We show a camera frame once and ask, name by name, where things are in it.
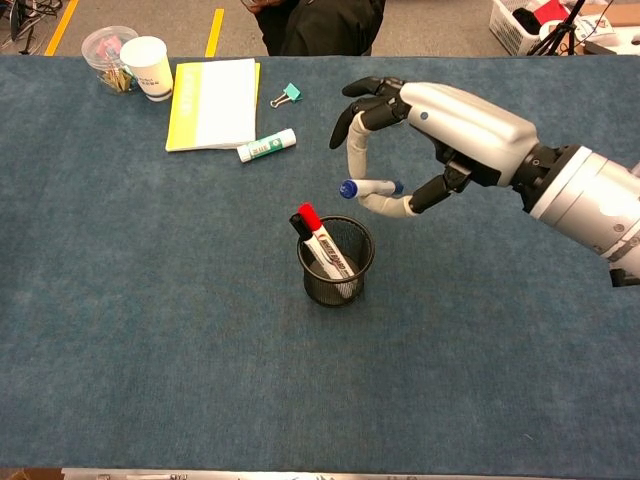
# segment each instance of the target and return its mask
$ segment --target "robotic hand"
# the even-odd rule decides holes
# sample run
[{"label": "robotic hand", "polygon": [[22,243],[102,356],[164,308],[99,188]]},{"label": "robotic hand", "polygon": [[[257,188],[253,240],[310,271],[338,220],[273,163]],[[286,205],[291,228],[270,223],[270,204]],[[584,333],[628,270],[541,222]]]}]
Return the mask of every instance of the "robotic hand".
[{"label": "robotic hand", "polygon": [[372,131],[405,119],[435,145],[444,173],[413,195],[358,200],[391,217],[412,217],[474,181],[512,187],[524,211],[640,278],[640,163],[628,170],[580,145],[544,146],[535,125],[451,86],[368,77],[342,93],[360,97],[340,116],[329,146],[347,139],[349,174],[367,171]]}]

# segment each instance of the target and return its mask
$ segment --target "black mesh pen holder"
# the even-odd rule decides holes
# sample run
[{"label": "black mesh pen holder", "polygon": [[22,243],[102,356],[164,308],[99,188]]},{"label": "black mesh pen holder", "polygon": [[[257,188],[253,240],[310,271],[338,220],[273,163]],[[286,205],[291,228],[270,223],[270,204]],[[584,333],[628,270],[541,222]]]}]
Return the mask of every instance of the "black mesh pen holder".
[{"label": "black mesh pen holder", "polygon": [[311,250],[298,240],[304,289],[320,305],[341,307],[353,302],[364,290],[365,274],[373,262],[375,247],[371,233],[360,222],[342,216],[322,217],[321,220],[354,275],[339,280],[329,278]]}]

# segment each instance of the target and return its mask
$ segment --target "yellow notebook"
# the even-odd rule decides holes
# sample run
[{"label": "yellow notebook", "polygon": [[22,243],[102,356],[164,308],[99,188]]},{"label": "yellow notebook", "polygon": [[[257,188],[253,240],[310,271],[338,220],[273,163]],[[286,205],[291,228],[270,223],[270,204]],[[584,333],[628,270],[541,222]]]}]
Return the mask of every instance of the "yellow notebook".
[{"label": "yellow notebook", "polygon": [[259,78],[254,59],[179,64],[166,150],[235,148],[255,140]]}]

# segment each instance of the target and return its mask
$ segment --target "binder clip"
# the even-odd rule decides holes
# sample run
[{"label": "binder clip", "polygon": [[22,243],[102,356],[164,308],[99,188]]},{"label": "binder clip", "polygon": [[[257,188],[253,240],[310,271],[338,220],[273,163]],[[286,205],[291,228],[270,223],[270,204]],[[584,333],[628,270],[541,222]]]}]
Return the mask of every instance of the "binder clip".
[{"label": "binder clip", "polygon": [[271,105],[271,107],[278,108],[283,103],[287,103],[287,102],[295,103],[298,100],[300,100],[300,98],[302,98],[300,90],[298,90],[293,83],[290,83],[289,85],[287,85],[287,88],[285,88],[283,92],[284,93],[280,95],[278,98],[276,98],[275,100],[271,100],[271,102],[269,102],[269,105]]}]

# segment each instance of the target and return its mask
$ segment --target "white paper cup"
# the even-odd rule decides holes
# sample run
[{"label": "white paper cup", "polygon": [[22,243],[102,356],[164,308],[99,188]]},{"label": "white paper cup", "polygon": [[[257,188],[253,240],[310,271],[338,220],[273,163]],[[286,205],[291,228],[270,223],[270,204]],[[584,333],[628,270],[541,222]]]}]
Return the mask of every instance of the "white paper cup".
[{"label": "white paper cup", "polygon": [[152,102],[161,102],[173,93],[173,76],[167,46],[156,37],[137,37],[120,50],[120,60],[129,67],[140,88]]}]

